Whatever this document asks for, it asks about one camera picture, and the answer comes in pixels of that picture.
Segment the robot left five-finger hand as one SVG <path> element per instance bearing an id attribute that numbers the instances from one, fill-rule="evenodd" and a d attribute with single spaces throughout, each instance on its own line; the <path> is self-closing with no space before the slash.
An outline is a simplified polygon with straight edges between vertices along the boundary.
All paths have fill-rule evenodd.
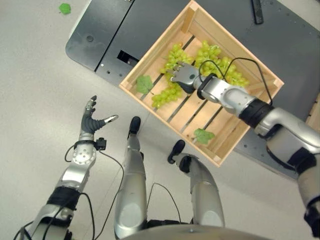
<path id="1" fill-rule="evenodd" d="M 92 141 L 94 139 L 94 134 L 99 129 L 103 128 L 105 125 L 114 122 L 119 118 L 117 114 L 111 115 L 103 119 L 93 119 L 92 115 L 95 112 L 95 105 L 97 96 L 92 96 L 86 103 L 81 118 L 79 141 Z"/>

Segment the robot right five-finger hand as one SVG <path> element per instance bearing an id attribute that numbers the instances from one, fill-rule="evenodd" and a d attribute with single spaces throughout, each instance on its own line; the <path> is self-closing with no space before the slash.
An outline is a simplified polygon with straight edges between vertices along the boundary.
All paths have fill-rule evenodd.
<path id="1" fill-rule="evenodd" d="M 192 94 L 201 84 L 198 69 L 182 61 L 178 61 L 177 65 L 166 70 L 166 73 L 170 74 L 170 81 L 177 83 L 187 94 Z"/>

